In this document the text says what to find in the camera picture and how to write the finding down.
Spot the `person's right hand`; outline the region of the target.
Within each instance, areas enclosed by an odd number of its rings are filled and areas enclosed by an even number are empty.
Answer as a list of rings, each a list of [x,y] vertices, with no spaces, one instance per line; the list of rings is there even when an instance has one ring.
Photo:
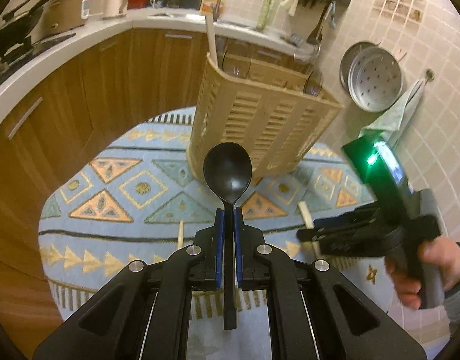
[[[460,246],[453,239],[439,236],[434,241],[425,241],[418,247],[417,255],[423,263],[439,268],[444,291],[454,289],[460,282]],[[420,309],[421,282],[406,275],[392,258],[385,258],[385,267],[402,305],[412,310]]]

